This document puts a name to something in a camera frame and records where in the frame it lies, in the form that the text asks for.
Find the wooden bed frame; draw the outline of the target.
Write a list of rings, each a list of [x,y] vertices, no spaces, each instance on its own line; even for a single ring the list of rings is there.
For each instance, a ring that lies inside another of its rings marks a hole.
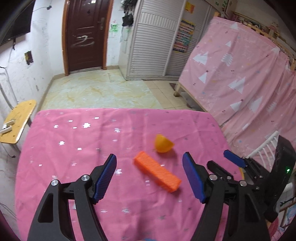
[[[189,93],[179,82],[174,87],[174,97],[182,97],[186,101],[187,107],[196,111],[207,112],[201,104]]]

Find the black wall television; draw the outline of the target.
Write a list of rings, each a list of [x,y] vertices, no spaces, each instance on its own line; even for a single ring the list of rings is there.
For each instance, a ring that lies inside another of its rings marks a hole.
[[[31,31],[36,1],[1,1],[1,45]]]

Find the orange cardboard box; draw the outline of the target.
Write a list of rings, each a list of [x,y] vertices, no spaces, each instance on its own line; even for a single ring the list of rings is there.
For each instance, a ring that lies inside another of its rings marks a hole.
[[[151,177],[158,186],[168,192],[173,193],[180,187],[181,179],[168,171],[165,167],[162,167],[146,152],[140,151],[134,157],[133,163],[142,173]]]

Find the colourful wall poster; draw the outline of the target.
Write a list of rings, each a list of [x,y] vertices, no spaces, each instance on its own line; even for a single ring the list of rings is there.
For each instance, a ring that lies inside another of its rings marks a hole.
[[[173,46],[173,51],[186,53],[189,48],[189,44],[191,42],[194,30],[194,23],[182,19]]]

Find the white metal rail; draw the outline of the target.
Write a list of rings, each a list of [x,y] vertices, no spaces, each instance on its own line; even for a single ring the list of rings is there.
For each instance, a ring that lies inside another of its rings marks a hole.
[[[258,148],[251,152],[247,158],[259,162],[267,171],[271,171],[275,161],[275,150],[278,145],[279,132],[275,131]]]

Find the pink star tablecloth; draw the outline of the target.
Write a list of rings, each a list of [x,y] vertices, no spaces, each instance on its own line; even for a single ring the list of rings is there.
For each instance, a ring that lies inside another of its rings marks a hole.
[[[167,153],[154,147],[157,134],[174,143]],[[229,149],[208,113],[157,109],[57,109],[36,114],[22,146],[16,174],[15,208],[22,240],[28,237],[39,202],[53,179],[73,182],[110,154],[117,157],[105,197],[95,206],[109,240],[190,240],[203,211],[182,166],[213,160],[241,179],[224,158]],[[144,151],[181,179],[177,191],[158,186],[133,163]]]

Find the black hanging bag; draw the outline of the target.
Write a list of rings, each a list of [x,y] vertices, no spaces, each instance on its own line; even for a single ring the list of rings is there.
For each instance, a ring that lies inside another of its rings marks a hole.
[[[137,5],[137,0],[124,0],[122,3],[124,16],[122,17],[122,26],[131,27],[134,22],[134,11]]]

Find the white louvered wardrobe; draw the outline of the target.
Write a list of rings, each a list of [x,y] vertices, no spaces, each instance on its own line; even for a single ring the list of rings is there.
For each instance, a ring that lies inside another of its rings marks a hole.
[[[126,80],[177,80],[213,18],[207,1],[138,1],[121,34],[119,69]],[[181,20],[195,24],[186,53],[173,51]]]

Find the yellow wooden chair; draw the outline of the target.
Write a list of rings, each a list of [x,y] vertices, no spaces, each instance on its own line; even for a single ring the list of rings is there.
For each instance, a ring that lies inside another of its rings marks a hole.
[[[37,102],[32,99],[23,101],[12,109],[4,123],[14,120],[15,124],[12,125],[12,130],[10,132],[1,135],[1,143],[14,145],[20,140],[25,126],[31,125],[30,117],[34,112],[36,105]]]

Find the pink tree-print bed curtain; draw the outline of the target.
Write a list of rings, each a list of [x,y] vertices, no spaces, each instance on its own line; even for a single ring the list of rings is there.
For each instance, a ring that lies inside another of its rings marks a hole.
[[[295,144],[295,72],[287,55],[251,28],[214,17],[179,83],[247,156],[274,132]]]

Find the dark brown wooden door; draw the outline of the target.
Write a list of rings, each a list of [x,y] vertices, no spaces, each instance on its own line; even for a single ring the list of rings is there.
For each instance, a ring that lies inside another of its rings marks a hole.
[[[113,1],[65,1],[62,53],[65,75],[106,69]]]

